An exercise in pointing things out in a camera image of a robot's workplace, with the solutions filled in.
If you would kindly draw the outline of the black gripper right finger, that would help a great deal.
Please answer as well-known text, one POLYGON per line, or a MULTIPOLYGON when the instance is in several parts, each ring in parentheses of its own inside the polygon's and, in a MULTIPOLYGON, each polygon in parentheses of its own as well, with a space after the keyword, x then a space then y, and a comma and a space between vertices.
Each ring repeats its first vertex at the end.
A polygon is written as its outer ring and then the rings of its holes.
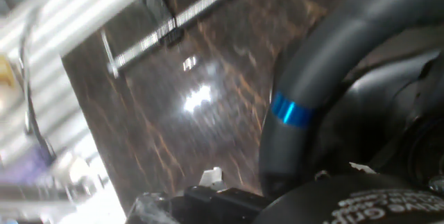
POLYGON ((365 164, 358 164, 354 162, 348 162, 352 173, 365 173, 365 174, 377 174, 375 170, 365 164))

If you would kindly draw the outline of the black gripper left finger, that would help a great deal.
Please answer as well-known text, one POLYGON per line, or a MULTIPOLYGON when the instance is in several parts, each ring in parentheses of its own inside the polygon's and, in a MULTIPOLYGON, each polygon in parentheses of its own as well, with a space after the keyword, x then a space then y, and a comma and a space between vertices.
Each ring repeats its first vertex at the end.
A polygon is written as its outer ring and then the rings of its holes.
POLYGON ((219 167, 205 170, 196 186, 177 196, 143 193, 134 201, 126 224, 252 223, 270 205, 267 198, 226 187, 219 167))

